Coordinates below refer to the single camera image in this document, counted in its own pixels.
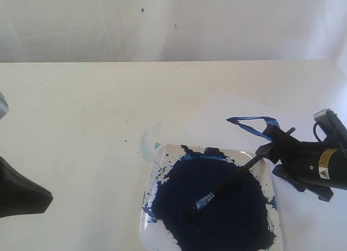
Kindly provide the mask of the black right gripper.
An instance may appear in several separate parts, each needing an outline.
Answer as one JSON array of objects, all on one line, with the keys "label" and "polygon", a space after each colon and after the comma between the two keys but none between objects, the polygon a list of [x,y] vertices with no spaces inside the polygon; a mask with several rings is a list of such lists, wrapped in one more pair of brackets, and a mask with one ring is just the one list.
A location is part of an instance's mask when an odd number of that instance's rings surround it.
[{"label": "black right gripper", "polygon": [[[276,125],[267,125],[264,135],[271,142],[261,145],[256,155],[276,164],[285,151],[295,127],[284,132]],[[346,150],[338,144],[297,142],[287,149],[287,172],[276,165],[272,174],[293,186],[298,192],[308,190],[321,201],[330,201],[330,188],[346,189]]]}]

